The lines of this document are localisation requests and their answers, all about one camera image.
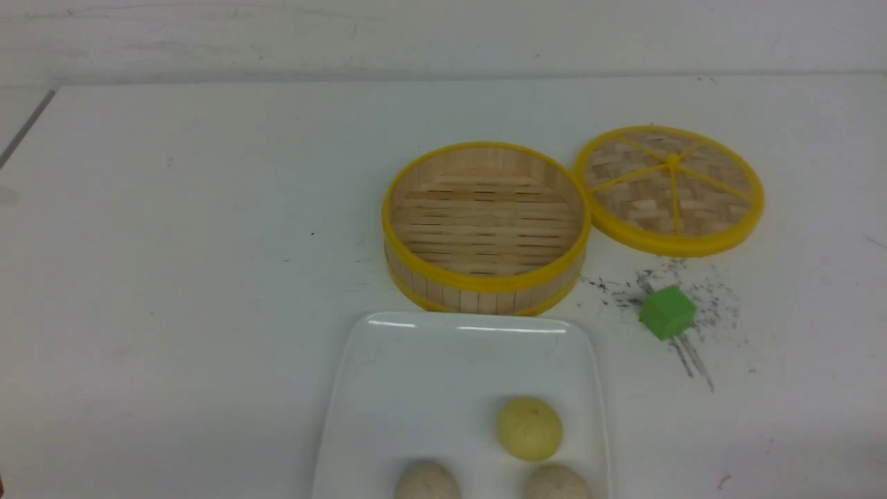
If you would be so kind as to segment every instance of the white table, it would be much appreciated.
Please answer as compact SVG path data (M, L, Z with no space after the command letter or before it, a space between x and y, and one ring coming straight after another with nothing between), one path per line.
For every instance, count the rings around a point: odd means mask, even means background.
M598 348L617 496L882 495L878 75L63 88L0 171L20 193L0 207L7 494L308 497L349 327L414 308L381 254L396 173L471 139L571 164L639 123L728 144L768 204L701 260L594 233L546 314ZM645 270L696 294L714 392L639 325Z
M3 168L5 159L12 152L7 148L45 97L45 89L0 87L0 168Z

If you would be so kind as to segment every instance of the yellow rim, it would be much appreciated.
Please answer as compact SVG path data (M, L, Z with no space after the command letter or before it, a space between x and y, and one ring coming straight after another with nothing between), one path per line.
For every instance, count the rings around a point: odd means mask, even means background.
M573 243L573 245L567 250L566 253L561 255L561 257L554 260L552 263L527 273L508 277L486 277L480 275L465 275L462 273L455 273L437 265L432 265L429 262L426 262L425 260L412 254L412 252L406 248L406 246L400 241L400 239L397 238L397 235L394 232L394 227L391 225L390 206L391 197L394 195L395 187L401 182L401 180L404 179L404 177L410 172L410 170L416 168L419 164L425 162L429 158L439 154L445 154L457 149L466 149L470 147L501 147L504 149L512 149L515 151L521 151L526 154L531 154L533 156L536 156L538 159L547 162L557 168L569 179L570 182L573 183L573 185L579 192L579 195L582 197L582 203L585 206L585 220L582 224L582 232L579 233L576 242ZM413 160L410 164L406 166L406 168L403 169L403 171L400 172L399 175L397 175L397 177L394 179L394 182L391 183L389 190L385 193L385 201L382 203L382 231L385 233L385 239L388 240L388 242L390 243L391 248L397 255L397 258L400 259L400 261L404 262L407 267L410 268L410 270L427 279L438 282L445 286L450 286L457 289L464 289L467 291L479 291L486 293L499 293L512 291L515 289L530 288L533 286L537 286L538 284L541 284L543 282L550 281L551 279L561 275L561 273L569 269L576 262L577 258L582 256L583 251L585 251L585 245L588 241L588 235L591 232L591 219L592 213L591 211L589 211L588 193L585 191L585 187L577 181L572 172L561 166L560 163L542 153L539 153L532 149L528 149L527 147L507 144L505 142L465 142L462 144L454 144L452 146L442 147L440 149L437 149L436 151L431 151L430 153L424 154Z
M459 312L458 310L453 310L453 309L447 308L443 305L439 305L435 302L432 302L432 301L416 294L412 289L409 288L409 286L406 285L405 282L401 281L401 279L399 277L397 277L397 275L394 273L394 269L391 268L391 265L389 265L389 275L391 276L391 280L394 281L395 286L397 286L397 288L400 289L400 292L404 293L405 297L410 298L410 301L412 301L414 304L420 306L421 308L424 308L425 310L428 310L429 312ZM539 305L533 306L533 307L528 308L526 310L521 310L519 312L515 312L515 313L513 313L513 315L528 316L528 315L541 314L542 312L544 312L544 311L548 310L549 308L560 303L561 300L563 300L563 298L565 298L570 293L570 291L573 290L573 287L576 286L576 281L578 281L578 280L579 280L579 275L577 274L576 277L574 277L567 284L567 286L564 287L564 289L561 289L560 291L558 291L558 293L556 295L554 295L553 297L548 298L546 301L542 302Z
M746 194L737 193L729 186L721 186L718 184L714 185L722 189L726 187L727 192L738 194L739 197L748 201L750 205L749 212L742 220L739 221L738 224L720 234L712 234L699 237L653 234L643 229L629 226L621 218L616 217L603 206L601 206L597 202L597 199L595 199L593 195L589 194L586 199L588 200L589 210L592 213L592 221L594 225L598 229L600 229L601 232L626 246L635 248L636 250L646 251L648 253L655 253L656 255L665 255L668 257L706 257L709 255L720 253L721 251L729 250L739 245L741 242L745 241L749 237L749 235L751 235L752 231L754 231L757 222L759 221L759 219L761 219L761 215L764 213L764 186L761 185L761 181L757 177L755 171L737 153L734 153L726 146L718 143L715 140L709 139L708 137L704 137L703 135L699 135L697 133L693 133L692 131L684 131L664 126L634 126L609 131L603 135L600 135L599 137L589 142L588 145L586 145L585 148L582 149L582 152L579 153L579 157L576 159L576 165L574 167L577 179L582 182L586 193L587 187L585 187L585 167L588 164L588 160L591 158L594 151L598 147L600 147L601 144L613 139L617 139L622 135L644 131L665 131L675 135L689 137L698 140L701 144L704 144L706 146L715 147L718 151L726 154L737 165L739 165L739 167L742 169L742 172L749 180L749 185L751 186L751 197L748 197ZM657 154L654 154L652 151L648 151L644 146L641 146L640 144L629 143L629 145L635 146L638 149L653 155L654 157L658 157ZM682 156L686 156L697 147L698 146L691 147L687 151L684 151ZM652 167L641 171L644 173L649 173L655 169L663 167L664 166ZM682 169L681 172L687 173L689 175L694 174L691 170L686 168ZM615 184L636 177L638 175L639 173L636 171L622 176L621 178L611 180L610 182ZM672 189L674 189L673 173L671 181ZM673 195L672 199L675 200L675 203L672 205L672 210L678 210L679 206L677 204L677 196ZM675 217L675 223L678 226L680 225L679 214L677 217Z

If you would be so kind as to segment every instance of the green cube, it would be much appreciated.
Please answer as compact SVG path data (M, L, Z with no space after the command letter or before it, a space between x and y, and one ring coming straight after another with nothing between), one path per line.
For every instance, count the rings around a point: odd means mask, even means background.
M653 334L667 340L693 325L696 305L677 286L669 286L652 293L640 309L640 321Z

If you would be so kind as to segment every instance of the white plate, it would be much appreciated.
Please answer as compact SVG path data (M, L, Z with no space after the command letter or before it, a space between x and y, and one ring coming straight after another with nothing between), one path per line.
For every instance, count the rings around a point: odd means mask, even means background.
M591 342L549 319L376 313L342 356L314 477L313 499L391 499L411 461L435 459L466 499L520 498L540 463L499 445L496 417L514 396L546 400L564 441L547 463L610 497L607 425Z

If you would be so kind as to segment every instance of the bamboo steamer basket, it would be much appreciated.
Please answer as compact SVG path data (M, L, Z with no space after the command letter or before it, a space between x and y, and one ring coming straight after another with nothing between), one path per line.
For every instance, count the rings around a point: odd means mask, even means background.
M591 230L587 194L555 160L497 142L410 163L382 205L394 283L431 311L535 315L572 289Z
M764 212L755 171L715 140L638 126L592 140L576 160L594 226L636 250L705 257L751 235Z

